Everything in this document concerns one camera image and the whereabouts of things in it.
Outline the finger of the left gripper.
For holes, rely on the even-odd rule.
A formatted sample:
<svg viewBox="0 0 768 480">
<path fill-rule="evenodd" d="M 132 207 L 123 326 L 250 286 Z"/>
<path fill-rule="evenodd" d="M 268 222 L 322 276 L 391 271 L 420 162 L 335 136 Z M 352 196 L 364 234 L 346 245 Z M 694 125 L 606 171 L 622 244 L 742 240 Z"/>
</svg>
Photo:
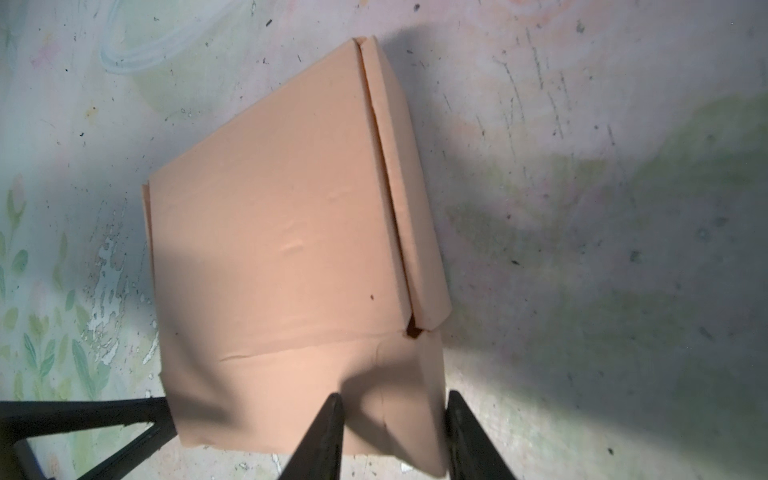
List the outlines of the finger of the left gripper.
<svg viewBox="0 0 768 480">
<path fill-rule="evenodd" d="M 145 423 L 147 430 L 82 475 L 84 479 L 122 479 L 176 435 L 163 397 L 115 401 L 3 401 L 2 438 L 25 479 L 42 478 L 29 438 Z"/>
</svg>

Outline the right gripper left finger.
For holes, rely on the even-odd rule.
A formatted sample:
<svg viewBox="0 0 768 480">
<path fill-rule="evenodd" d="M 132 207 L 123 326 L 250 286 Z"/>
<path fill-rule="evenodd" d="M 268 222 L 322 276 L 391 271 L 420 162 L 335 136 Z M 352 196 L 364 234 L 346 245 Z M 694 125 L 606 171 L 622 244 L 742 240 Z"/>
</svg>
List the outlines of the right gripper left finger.
<svg viewBox="0 0 768 480">
<path fill-rule="evenodd" d="M 345 411 L 342 396 L 328 396 L 284 467 L 279 480 L 339 480 Z"/>
</svg>

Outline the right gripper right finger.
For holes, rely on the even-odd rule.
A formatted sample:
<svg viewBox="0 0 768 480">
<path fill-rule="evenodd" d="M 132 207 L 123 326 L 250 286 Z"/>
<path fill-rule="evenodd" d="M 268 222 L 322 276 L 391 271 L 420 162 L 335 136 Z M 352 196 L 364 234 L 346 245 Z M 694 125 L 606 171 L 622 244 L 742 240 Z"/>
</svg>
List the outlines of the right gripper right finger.
<svg viewBox="0 0 768 480">
<path fill-rule="evenodd" d="M 516 480 L 463 396 L 450 390 L 445 411 L 452 480 Z"/>
</svg>

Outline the orange paper box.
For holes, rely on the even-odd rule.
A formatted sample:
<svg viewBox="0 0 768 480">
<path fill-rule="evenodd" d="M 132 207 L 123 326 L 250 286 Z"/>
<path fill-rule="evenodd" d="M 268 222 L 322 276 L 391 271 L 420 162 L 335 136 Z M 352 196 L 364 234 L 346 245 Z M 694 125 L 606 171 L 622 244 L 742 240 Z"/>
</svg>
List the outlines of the orange paper box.
<svg viewBox="0 0 768 480">
<path fill-rule="evenodd" d="M 339 394 L 343 452 L 446 474 L 452 311 L 408 102 L 351 39 L 143 189 L 181 443 L 289 454 Z"/>
</svg>

